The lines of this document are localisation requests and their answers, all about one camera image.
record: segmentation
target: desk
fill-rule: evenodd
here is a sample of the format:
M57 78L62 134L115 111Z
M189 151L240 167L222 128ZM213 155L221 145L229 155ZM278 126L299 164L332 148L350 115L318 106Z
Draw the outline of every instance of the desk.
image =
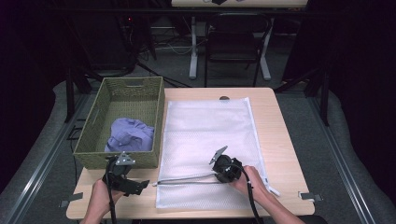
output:
M298 191L308 192L304 176L294 152L288 130L280 112L274 92L269 88L194 88L194 89L165 89L165 112L168 101L177 100L215 100L220 96L231 99L249 97L253 117L266 172L271 187L277 189L278 197L293 214L312 215L314 205L298 197ZM128 177L137 180L156 182L159 169L131 170ZM75 193L83 192L83 198L73 201L67 209L67 216L71 219L82 219L91 196L92 183L102 178L104 170L82 170ZM156 188L148 185L141 195L122 197L116 204L119 219L149 219L149 218L221 218L221 217L253 217L248 210L186 210L186 209L157 209L155 207ZM258 211L261 216L268 216L264 210Z
M172 0L172 7L245 7L245 8L288 8L288 7L305 7L308 0L245 0L238 2L236 0L228 0L221 4L209 2L204 2L204 0ZM198 63L198 55L196 48L196 33L195 33L195 18L191 18L191 38L192 38L192 48L191 48L191 64L190 64L190 78L196 78L196 70ZM265 37L264 48L262 50L262 59L260 60L260 67L262 68L262 76L264 80L271 80L270 71L268 69L267 61L265 60L265 52L267 51L268 42L272 33L272 29Z

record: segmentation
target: black cable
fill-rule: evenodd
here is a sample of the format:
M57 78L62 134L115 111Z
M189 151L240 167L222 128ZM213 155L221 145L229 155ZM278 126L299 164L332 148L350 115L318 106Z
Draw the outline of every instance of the black cable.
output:
M112 160L114 160L114 159L109 159L107 162L107 166L106 166L106 185L107 185L108 198L110 200L110 202L108 204L110 206L111 222L113 224L117 224L116 206L113 201L113 195L111 194L111 186L110 186L110 183L108 182L108 165L112 162Z
M250 179L248 178L248 174L246 173L244 168L235 164L224 164L224 166L236 167L245 175L245 178L247 180L247 193L250 201L251 210L253 211L257 224L264 224L264 221L262 220L262 218L260 218L259 213L257 213L256 205L254 204L254 199L253 199L253 187L251 187Z

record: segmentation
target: wooden table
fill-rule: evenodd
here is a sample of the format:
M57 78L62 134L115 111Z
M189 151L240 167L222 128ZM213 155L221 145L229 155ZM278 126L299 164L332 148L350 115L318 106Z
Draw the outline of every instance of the wooden table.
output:
M304 201L298 192L308 192L304 176L290 141L289 133L283 120L274 92L269 88L194 88L165 89L165 112L168 101L177 100L216 100L220 96L231 99L249 97L253 117L259 136L265 169L272 188L280 191L278 197L295 215L312 215L314 205ZM128 177L133 180L158 179L159 169L131 170ZM67 209L71 219L83 219L92 192L92 184L101 178L104 170L83 169L75 193L83 192L83 198L73 201ZM253 217L247 210L186 210L157 209L155 207L156 188L148 185L141 195L122 197L116 204L118 219L149 219L149 218L221 218L221 217ZM268 216L265 210L258 211L261 216Z

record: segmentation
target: chair leg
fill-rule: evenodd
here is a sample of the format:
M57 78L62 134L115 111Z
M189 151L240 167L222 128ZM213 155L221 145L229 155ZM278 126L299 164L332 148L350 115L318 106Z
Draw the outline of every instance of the chair leg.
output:
M256 87L257 75L259 74L260 61L257 62L256 71L254 72L253 87Z
M207 57L205 56L205 77L204 77L204 87L207 87Z

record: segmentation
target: white table leg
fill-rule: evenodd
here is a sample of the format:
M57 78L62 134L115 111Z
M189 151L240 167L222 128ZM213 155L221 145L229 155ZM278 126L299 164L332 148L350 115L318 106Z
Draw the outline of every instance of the white table leg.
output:
M266 81L271 80L270 70L268 69L267 61L265 60L265 52L267 51L268 48L268 42L270 41L271 33L272 33L272 27L271 30L268 32L268 35L265 37L264 48L262 49L262 59L260 60L260 67L262 68L262 76Z
M190 63L190 79L197 78L197 64L198 64L198 49L197 49L197 36L195 33L195 17L191 18L191 63Z

